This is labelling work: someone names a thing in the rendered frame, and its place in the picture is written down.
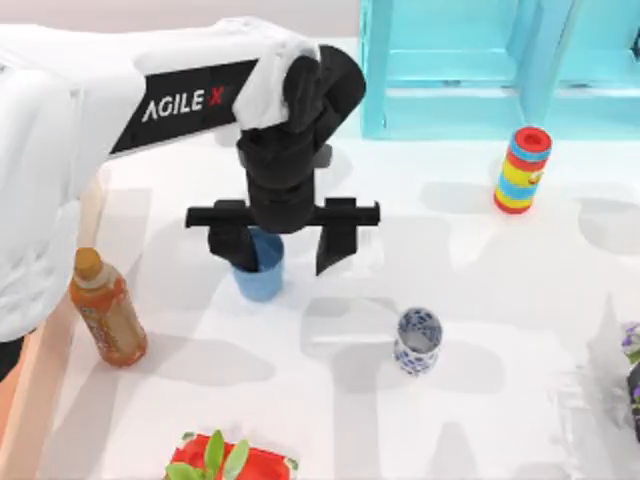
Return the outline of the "red plant pot with greenery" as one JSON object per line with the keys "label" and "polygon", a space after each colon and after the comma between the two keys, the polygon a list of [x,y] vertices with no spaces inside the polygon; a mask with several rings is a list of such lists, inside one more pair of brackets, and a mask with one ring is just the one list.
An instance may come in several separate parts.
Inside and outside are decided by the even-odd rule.
{"label": "red plant pot with greenery", "polygon": [[278,453],[229,443],[220,430],[186,432],[165,467],[163,480],[297,480],[298,462]]}

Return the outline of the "shallow salmon-coloured box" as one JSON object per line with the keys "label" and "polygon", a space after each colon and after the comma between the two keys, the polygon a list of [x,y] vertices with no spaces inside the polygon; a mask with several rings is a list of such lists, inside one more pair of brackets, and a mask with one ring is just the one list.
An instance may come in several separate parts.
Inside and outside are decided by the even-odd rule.
{"label": "shallow salmon-coloured box", "polygon": [[0,382],[0,480],[35,480],[69,358],[77,314],[64,295]]}

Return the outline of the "black pot with purple flowers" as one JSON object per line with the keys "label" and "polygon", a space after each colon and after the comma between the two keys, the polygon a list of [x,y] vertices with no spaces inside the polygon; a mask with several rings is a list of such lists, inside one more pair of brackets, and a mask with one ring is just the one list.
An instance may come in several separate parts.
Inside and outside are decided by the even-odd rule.
{"label": "black pot with purple flowers", "polygon": [[635,435],[640,443],[640,323],[633,324],[625,330],[621,348],[630,363],[626,382]]}

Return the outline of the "stack of coloured rings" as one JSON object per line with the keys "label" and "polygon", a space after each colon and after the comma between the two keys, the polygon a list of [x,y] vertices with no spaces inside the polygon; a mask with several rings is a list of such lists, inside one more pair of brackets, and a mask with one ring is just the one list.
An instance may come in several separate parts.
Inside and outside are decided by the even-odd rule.
{"label": "stack of coloured rings", "polygon": [[526,212],[544,173],[552,139],[543,129],[525,126],[514,132],[494,190],[494,203],[508,214]]}

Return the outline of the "blue and white patterned cup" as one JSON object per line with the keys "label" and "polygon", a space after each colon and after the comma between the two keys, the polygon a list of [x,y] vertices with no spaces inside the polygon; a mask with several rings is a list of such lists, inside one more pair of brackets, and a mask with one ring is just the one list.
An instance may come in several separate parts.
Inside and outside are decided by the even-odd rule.
{"label": "blue and white patterned cup", "polygon": [[443,340],[439,318],[421,307],[407,309],[396,328],[394,360],[409,375],[428,373],[436,364]]}

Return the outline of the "light blue cup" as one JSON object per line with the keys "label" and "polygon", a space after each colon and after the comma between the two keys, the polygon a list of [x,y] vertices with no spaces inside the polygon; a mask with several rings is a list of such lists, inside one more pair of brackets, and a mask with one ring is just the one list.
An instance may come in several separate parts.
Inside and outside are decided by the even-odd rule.
{"label": "light blue cup", "polygon": [[235,265],[232,272],[242,296],[254,302],[272,300],[283,287],[284,244],[277,234],[250,227],[257,256],[257,272],[249,272]]}

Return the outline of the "light blue rack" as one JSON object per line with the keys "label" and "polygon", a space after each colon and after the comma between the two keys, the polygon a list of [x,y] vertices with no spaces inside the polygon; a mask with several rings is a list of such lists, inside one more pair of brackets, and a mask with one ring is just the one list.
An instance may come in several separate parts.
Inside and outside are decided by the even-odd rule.
{"label": "light blue rack", "polygon": [[365,137],[640,141],[640,0],[361,0]]}

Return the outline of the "brown tea bottle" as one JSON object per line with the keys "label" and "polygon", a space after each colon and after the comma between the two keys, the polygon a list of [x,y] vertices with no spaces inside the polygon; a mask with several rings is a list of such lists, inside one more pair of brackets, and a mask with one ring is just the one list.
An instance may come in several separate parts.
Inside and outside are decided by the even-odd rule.
{"label": "brown tea bottle", "polygon": [[146,354],[147,335],[126,280],[96,249],[76,250],[69,295],[107,364],[128,367]]}

